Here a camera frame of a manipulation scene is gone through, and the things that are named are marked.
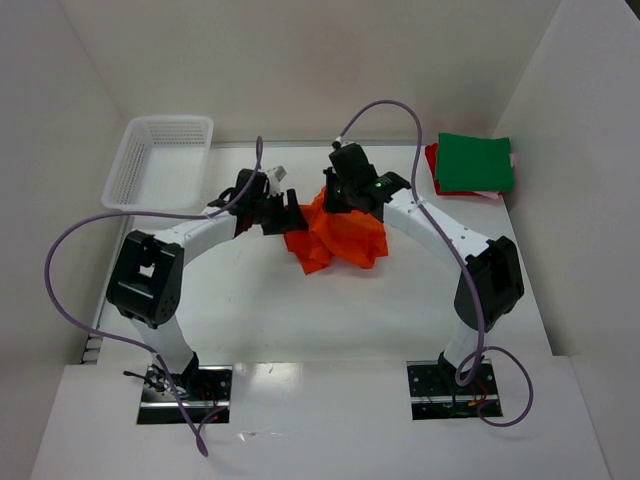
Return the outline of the orange t shirt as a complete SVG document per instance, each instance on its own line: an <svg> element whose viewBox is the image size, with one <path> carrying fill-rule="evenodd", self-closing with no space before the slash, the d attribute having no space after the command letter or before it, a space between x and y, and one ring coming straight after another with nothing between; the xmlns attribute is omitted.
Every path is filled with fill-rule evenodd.
<svg viewBox="0 0 640 480"><path fill-rule="evenodd" d="M284 234L287 250L294 254L305 274L329 267L334 258L362 269L374 267L389 255L385 227L373 216L358 211L334 214L324 210L326 188L311 204L301 206L306 231Z"/></svg>

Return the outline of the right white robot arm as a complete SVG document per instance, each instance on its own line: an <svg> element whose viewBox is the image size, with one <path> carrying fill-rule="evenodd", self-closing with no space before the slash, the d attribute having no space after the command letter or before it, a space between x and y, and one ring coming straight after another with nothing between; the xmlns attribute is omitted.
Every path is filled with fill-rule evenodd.
<svg viewBox="0 0 640 480"><path fill-rule="evenodd" d="M363 213L395 228L435 254L459 275L453 300L459 323L442 357L461 376L474 368L479 345L524 295L515 243L491 239L459 223L411 189L394 172L377 173L363 148L334 141L324 170L330 214Z"/></svg>

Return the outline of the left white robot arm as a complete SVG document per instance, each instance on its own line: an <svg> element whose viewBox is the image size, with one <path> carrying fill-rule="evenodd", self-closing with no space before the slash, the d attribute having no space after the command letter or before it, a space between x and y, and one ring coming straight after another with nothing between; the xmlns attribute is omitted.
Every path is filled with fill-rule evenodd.
<svg viewBox="0 0 640 480"><path fill-rule="evenodd" d="M184 268L213 247L258 225L265 236L306 231L293 189L280 191L282 166L265 172L243 169L236 185L210 202L195 219L154 234L131 231L120 249L107 288L107 300L136 327L153 361L147 381L156 388L174 381L193 395L204 386L197 354L176 318Z"/></svg>

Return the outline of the red folded t shirt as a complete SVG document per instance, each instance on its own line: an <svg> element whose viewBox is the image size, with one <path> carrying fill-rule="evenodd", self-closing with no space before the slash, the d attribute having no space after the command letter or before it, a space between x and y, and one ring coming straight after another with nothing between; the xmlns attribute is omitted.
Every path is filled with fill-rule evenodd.
<svg viewBox="0 0 640 480"><path fill-rule="evenodd" d="M424 149L424 153L425 153L425 158L426 158L426 162L428 164L430 173L431 173L431 177L432 177L432 181L433 181L433 185L434 185L434 190L436 192L437 195L439 196L457 196L457 197L472 197L472 196L476 196L476 193L474 192L465 192L465 191L454 191L454 192L445 192L441 189L440 183L439 181L436 179L436 167L437 167L437 150L438 150L438 144L437 143L432 143L429 145L425 146Z"/></svg>

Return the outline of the white plastic basket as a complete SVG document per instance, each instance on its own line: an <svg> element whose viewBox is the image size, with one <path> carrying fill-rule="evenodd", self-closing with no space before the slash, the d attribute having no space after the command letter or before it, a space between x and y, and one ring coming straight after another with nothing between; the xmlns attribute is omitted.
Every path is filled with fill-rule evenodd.
<svg viewBox="0 0 640 480"><path fill-rule="evenodd" d="M114 157L101 203L120 211L187 211L198 203L214 122L206 116L132 119Z"/></svg>

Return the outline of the green folded t shirt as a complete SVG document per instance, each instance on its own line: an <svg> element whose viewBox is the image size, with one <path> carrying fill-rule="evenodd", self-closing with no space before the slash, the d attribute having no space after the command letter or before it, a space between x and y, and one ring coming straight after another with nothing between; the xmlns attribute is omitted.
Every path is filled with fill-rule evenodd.
<svg viewBox="0 0 640 480"><path fill-rule="evenodd" d="M515 185L508 137L438 135L436 173L443 192L502 192Z"/></svg>

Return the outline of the pink folded t shirt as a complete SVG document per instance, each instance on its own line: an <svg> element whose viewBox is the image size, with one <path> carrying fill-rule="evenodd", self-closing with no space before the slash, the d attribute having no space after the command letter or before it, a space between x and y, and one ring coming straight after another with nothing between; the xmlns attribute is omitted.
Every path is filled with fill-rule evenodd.
<svg viewBox="0 0 640 480"><path fill-rule="evenodd" d="M517 162L517 155L515 153L511 153L510 166L512 173L515 173ZM475 191L475 194L491 200L497 200L504 195L504 193L501 191Z"/></svg>

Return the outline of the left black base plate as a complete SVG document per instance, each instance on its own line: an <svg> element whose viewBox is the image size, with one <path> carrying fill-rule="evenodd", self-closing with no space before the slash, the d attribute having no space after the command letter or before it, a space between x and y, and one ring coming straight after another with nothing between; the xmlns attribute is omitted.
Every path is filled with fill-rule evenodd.
<svg viewBox="0 0 640 480"><path fill-rule="evenodd" d="M202 421L227 424L230 419L230 397L233 369L231 366L201 366L194 387L186 388L181 380L176 381L183 406L195 424ZM164 372L149 365L143 376L138 409L138 425L184 424L175 397Z"/></svg>

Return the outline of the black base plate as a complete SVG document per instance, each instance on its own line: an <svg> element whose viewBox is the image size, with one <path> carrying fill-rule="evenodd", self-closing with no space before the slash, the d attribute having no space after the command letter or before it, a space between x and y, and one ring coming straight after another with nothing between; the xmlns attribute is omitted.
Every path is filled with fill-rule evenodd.
<svg viewBox="0 0 640 480"><path fill-rule="evenodd" d="M176 381L183 406L195 424L202 421L227 424L230 419L230 397L233 369L231 366L201 366L194 387L186 388L181 380ZM184 424L175 397L164 372L149 365L143 376L138 409L138 425Z"/></svg>
<svg viewBox="0 0 640 480"><path fill-rule="evenodd" d="M489 361L465 387L456 384L454 371L441 368L437 361L408 362L406 371L413 420L477 418L479 407L488 418L503 416Z"/></svg>

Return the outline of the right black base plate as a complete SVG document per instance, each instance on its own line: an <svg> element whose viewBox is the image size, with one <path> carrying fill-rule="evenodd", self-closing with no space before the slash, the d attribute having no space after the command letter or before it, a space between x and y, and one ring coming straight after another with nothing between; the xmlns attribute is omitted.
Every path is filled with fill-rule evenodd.
<svg viewBox="0 0 640 480"><path fill-rule="evenodd" d="M503 416L489 361L465 387L456 384L454 371L441 368L437 361L408 362L406 371L413 420L477 418L479 407L488 418Z"/></svg>

